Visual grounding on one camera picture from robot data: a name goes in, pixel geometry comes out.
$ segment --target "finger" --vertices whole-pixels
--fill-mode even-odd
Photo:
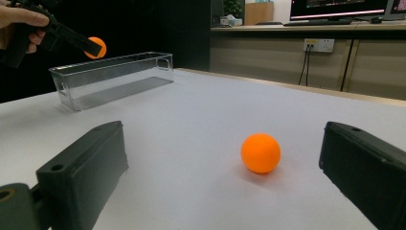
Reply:
[[[32,26],[44,27],[50,19],[44,14],[21,8],[4,8],[4,19],[9,23],[26,23]]]
[[[28,46],[27,54],[32,54],[36,52],[36,45],[34,43],[30,43]]]
[[[41,31],[41,30],[37,30],[37,31],[35,32],[35,34],[38,35],[38,36],[41,37],[41,38],[44,38],[44,36],[45,36],[45,32],[43,32],[43,31]]]
[[[0,6],[7,7],[10,5],[10,1],[0,0]]]
[[[39,45],[39,44],[41,44],[42,37],[38,36],[37,34],[30,34],[30,35],[29,35],[29,40],[30,40],[33,44]]]

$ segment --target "clear plastic container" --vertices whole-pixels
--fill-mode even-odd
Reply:
[[[173,82],[172,54],[148,52],[49,70],[60,100],[82,111]]]

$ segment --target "black tool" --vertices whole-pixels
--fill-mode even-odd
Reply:
[[[91,230],[128,169],[121,122],[97,126],[36,171],[0,187],[2,230]]]
[[[320,168],[378,229],[406,229],[406,152],[361,128],[328,122]]]

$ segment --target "cable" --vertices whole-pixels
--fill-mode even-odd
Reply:
[[[307,86],[307,80],[308,80],[308,67],[310,66],[311,48],[313,48],[313,45],[310,45],[310,49],[308,50],[308,53],[307,53],[307,70],[306,70],[306,73],[305,73],[305,86]]]
[[[309,51],[310,45],[307,44],[307,47],[305,48],[305,52],[304,52],[304,67],[302,68],[302,73],[301,73],[301,77],[299,78],[299,83],[298,85],[301,85],[301,81],[302,81],[302,76],[304,74],[304,70],[305,70],[305,61],[307,59],[307,52]]]
[[[365,18],[360,18],[360,17],[353,17],[352,20],[354,20],[354,21],[360,21],[360,22],[369,21],[369,20],[367,20],[367,19],[365,19]]]
[[[351,54],[352,54],[352,47],[353,47],[353,45],[354,45],[354,40],[351,41],[349,56],[347,57],[346,68],[344,69],[344,76],[343,76],[343,80],[341,81],[340,91],[343,91],[343,89],[344,89],[344,83],[346,82],[346,77],[347,77],[347,72],[348,72],[348,70],[349,70],[349,64],[350,64],[350,59],[351,59]]]

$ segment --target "monitor screen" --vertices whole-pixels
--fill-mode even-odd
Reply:
[[[290,20],[383,15],[388,0],[291,0]]]
[[[405,13],[406,0],[394,0],[392,4],[391,13]]]

